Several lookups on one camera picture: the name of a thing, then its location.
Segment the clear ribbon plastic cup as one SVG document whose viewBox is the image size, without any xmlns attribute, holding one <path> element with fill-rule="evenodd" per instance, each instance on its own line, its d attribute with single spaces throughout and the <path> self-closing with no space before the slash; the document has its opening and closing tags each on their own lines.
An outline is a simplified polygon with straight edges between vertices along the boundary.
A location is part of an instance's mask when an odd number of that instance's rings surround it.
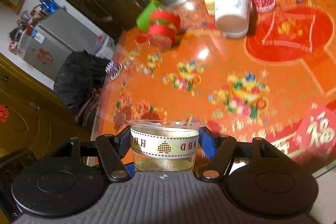
<svg viewBox="0 0 336 224">
<path fill-rule="evenodd" d="M 202 122 L 133 119 L 129 124 L 130 148 L 136 171 L 193 169 Z"/>
</svg>

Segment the green plastic cup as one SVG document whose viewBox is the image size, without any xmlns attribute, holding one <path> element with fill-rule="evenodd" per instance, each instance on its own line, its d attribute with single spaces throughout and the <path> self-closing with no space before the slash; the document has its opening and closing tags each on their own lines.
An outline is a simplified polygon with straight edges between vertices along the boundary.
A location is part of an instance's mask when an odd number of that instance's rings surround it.
<svg viewBox="0 0 336 224">
<path fill-rule="evenodd" d="M 143 11 L 139 14 L 139 16 L 136 19 L 136 23 L 137 27 L 142 32 L 147 32 L 149 28 L 151 14 L 160 8 L 164 8 L 164 5 L 160 1 L 151 0 L 147 4 L 147 6 L 143 9 Z"/>
</svg>

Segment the red banded clear cup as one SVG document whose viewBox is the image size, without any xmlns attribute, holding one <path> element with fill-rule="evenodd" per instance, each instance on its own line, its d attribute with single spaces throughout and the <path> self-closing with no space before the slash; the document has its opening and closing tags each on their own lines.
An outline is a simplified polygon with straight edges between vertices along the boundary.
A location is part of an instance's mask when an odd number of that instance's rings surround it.
<svg viewBox="0 0 336 224">
<path fill-rule="evenodd" d="M 175 37 L 181 27 L 178 14 L 164 9 L 155 10 L 150 16 L 147 42 L 152 47 L 168 50 L 175 43 Z"/>
</svg>

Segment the white paper cup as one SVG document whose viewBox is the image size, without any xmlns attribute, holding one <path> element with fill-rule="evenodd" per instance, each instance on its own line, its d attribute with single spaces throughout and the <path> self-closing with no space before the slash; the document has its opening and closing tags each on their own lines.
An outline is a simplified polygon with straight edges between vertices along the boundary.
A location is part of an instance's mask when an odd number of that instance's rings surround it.
<svg viewBox="0 0 336 224">
<path fill-rule="evenodd" d="M 249 29 L 250 0 L 214 0 L 215 26 L 228 38 L 241 38 Z"/>
</svg>

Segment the black jacket on chair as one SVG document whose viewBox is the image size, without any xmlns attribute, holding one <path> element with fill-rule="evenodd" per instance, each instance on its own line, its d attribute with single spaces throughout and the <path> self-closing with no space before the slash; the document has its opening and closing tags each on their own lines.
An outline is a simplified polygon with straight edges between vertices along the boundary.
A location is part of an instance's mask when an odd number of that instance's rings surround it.
<svg viewBox="0 0 336 224">
<path fill-rule="evenodd" d="M 87 51 L 72 52 L 54 82 L 54 92 L 72 113 L 75 124 L 92 128 L 110 61 Z"/>
</svg>

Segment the purple dotted cupcake liner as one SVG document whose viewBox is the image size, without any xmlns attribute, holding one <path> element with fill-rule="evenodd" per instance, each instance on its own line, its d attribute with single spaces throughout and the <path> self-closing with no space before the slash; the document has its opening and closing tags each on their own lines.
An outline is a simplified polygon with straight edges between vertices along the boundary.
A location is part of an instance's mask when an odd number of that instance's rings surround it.
<svg viewBox="0 0 336 224">
<path fill-rule="evenodd" d="M 111 60 L 106 68 L 105 68 L 106 74 L 110 77 L 110 79 L 112 81 L 114 81 L 115 79 L 117 79 L 122 71 L 123 71 L 123 65 L 121 63 L 117 63 L 113 60 Z"/>
</svg>

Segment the orange patterned tablecloth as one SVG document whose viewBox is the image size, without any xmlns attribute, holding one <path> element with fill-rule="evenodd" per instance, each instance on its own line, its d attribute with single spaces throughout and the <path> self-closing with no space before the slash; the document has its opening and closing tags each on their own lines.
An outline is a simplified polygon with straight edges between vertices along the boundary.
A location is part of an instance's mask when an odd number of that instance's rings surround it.
<svg viewBox="0 0 336 224">
<path fill-rule="evenodd" d="M 335 166 L 335 137 L 297 133 L 309 107 L 335 109 L 335 0 L 275 0 L 248 35 L 225 37 L 205 0 L 176 9 L 182 34 L 161 51 L 134 28 L 114 59 L 124 68 L 102 90 L 92 135 L 130 119 L 202 122 L 239 141 L 265 138 L 310 172 Z"/>
</svg>

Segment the grey chest freezer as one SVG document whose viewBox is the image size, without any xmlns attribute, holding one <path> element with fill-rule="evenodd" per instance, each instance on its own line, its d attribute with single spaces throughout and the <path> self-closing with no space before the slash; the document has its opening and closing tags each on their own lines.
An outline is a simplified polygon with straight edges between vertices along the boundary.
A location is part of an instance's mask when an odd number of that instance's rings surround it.
<svg viewBox="0 0 336 224">
<path fill-rule="evenodd" d="M 22 14 L 10 37 L 19 57 L 52 80 L 73 52 L 111 59 L 115 49 L 112 38 L 97 36 L 62 8 L 38 20 Z"/>
</svg>

